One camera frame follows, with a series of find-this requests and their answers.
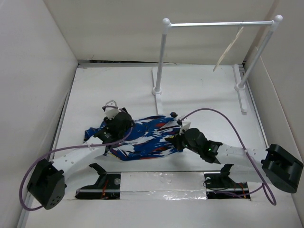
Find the blue white red patterned trousers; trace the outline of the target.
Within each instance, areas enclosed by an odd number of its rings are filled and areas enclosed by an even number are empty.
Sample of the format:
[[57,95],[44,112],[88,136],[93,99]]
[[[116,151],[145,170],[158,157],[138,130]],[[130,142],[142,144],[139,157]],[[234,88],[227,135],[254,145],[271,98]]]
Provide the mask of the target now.
[[[104,155],[112,154],[122,161],[153,159],[165,157],[178,151],[168,142],[168,138],[177,134],[173,118],[165,115],[148,116],[133,120],[133,126],[125,133],[125,140],[115,146],[106,146]],[[99,128],[89,128],[84,133],[84,142],[88,141]]]

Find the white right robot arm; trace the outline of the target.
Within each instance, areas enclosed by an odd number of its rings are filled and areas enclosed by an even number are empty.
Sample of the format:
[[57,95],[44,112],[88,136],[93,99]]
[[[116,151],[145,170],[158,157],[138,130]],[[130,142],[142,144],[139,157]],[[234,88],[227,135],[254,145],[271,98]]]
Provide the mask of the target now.
[[297,192],[304,165],[277,144],[264,150],[243,149],[207,140],[197,128],[166,140],[177,150],[187,148],[208,163],[221,164],[219,181],[225,187],[240,182],[266,182],[287,193]]

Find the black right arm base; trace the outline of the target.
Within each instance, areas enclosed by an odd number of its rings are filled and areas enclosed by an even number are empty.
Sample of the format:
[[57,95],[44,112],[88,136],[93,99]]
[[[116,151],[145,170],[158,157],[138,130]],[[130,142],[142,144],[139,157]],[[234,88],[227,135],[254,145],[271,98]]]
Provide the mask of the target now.
[[208,200],[251,199],[248,184],[236,183],[228,176],[231,167],[231,164],[225,164],[220,172],[204,173],[203,186]]

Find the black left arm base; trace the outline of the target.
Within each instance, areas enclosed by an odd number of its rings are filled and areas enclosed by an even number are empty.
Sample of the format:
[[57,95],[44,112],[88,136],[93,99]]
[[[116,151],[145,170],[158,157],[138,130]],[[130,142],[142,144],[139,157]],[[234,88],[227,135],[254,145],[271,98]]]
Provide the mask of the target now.
[[92,185],[83,186],[76,190],[75,198],[80,200],[119,200],[120,172],[107,172],[99,164],[89,165],[98,174],[98,179]]

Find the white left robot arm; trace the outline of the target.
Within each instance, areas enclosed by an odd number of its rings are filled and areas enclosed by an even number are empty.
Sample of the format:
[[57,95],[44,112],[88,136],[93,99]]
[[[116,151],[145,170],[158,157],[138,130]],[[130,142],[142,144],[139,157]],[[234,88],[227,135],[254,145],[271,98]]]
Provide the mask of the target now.
[[70,153],[48,161],[37,162],[27,185],[28,192],[46,209],[54,208],[64,197],[68,179],[86,167],[93,168],[86,189],[101,189],[108,183],[106,171],[94,162],[106,150],[126,139],[134,126],[132,117],[119,112],[115,117],[105,119],[105,126],[80,146],[71,146]]

